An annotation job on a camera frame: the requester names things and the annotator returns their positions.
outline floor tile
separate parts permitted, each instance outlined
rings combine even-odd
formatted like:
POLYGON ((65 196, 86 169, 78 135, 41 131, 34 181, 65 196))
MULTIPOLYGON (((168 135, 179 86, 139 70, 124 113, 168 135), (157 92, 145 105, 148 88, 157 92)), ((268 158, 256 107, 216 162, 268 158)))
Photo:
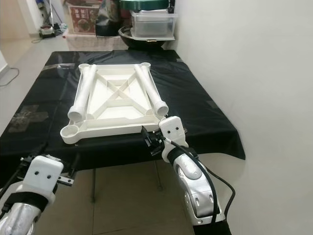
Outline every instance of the floor tile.
POLYGON ((171 221, 186 223, 170 165, 158 165, 162 191, 157 187, 154 162, 97 169, 94 234, 171 221))
POLYGON ((37 223, 36 234, 91 235, 93 203, 90 202, 91 170, 79 171, 74 185, 59 185, 54 204, 37 223))

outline black tablecloth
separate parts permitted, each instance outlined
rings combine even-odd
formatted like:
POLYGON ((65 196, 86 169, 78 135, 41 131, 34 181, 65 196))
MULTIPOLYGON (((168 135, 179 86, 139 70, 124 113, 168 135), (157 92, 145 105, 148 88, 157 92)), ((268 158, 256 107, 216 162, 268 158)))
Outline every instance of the black tablecloth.
POLYGON ((235 127, 173 50, 143 52, 54 52, 0 138, 0 186, 41 142, 46 153, 71 162, 81 154, 78 169, 160 159, 150 156, 140 134, 83 139, 65 144, 60 130, 68 124, 79 81, 78 65, 151 63, 151 73, 170 116, 179 116, 186 140, 198 153, 220 152, 245 159, 235 127))

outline white wall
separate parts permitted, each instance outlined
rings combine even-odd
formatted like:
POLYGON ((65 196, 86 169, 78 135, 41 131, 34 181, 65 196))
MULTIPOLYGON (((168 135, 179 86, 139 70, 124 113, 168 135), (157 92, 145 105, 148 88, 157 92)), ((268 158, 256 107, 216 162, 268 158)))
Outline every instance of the white wall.
MULTIPOLYGON (((246 152, 245 162, 201 157, 237 189, 233 235, 312 234, 313 1, 176 2, 172 47, 238 128, 246 152)), ((229 191, 218 190, 225 205, 229 191)))
POLYGON ((29 38, 17 0, 0 1, 0 39, 29 38))
POLYGON ((7 66, 7 62, 5 61, 2 52, 0 51, 0 72, 7 66))
POLYGON ((35 0, 18 0, 29 34, 39 33, 43 25, 43 17, 35 0))

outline black bowl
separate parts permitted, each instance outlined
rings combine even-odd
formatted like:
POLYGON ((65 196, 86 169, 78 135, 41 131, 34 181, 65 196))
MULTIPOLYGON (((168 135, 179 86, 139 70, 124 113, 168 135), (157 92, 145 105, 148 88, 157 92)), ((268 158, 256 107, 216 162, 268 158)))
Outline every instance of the black bowl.
POLYGON ((119 29, 118 34, 121 36, 123 42, 133 49, 139 49, 139 50, 162 50, 161 46, 166 41, 156 41, 156 40, 150 40, 150 41, 140 41, 135 40, 132 37, 131 34, 131 28, 129 27, 122 27, 119 29))

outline green lid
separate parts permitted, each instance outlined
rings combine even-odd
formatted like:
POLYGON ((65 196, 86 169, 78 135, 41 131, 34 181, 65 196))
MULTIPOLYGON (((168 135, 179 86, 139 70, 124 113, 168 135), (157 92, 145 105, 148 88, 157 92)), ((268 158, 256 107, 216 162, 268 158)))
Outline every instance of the green lid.
POLYGON ((168 0, 120 0, 121 9, 140 11, 158 10, 168 7, 168 0))

